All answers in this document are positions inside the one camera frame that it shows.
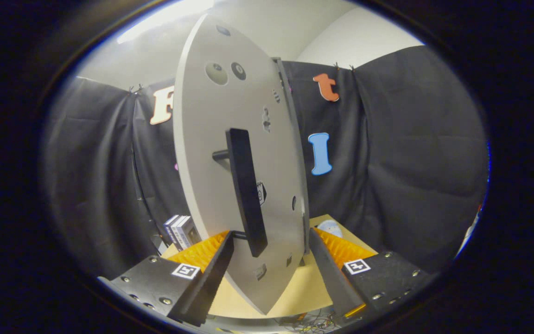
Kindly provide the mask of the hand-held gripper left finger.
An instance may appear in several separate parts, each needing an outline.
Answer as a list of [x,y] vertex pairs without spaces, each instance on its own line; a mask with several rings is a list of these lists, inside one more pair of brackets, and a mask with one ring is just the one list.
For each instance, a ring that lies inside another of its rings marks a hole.
[[112,280],[98,277],[109,292],[155,321],[175,327],[199,327],[210,307],[235,250],[233,232],[217,235],[209,264],[199,265],[149,256]]

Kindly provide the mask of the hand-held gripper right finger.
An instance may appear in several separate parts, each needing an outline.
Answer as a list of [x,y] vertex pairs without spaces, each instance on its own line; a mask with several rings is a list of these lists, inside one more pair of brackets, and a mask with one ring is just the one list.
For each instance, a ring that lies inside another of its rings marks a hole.
[[415,298],[438,276],[398,252],[375,254],[316,228],[309,232],[309,246],[333,309],[344,320],[382,317]]

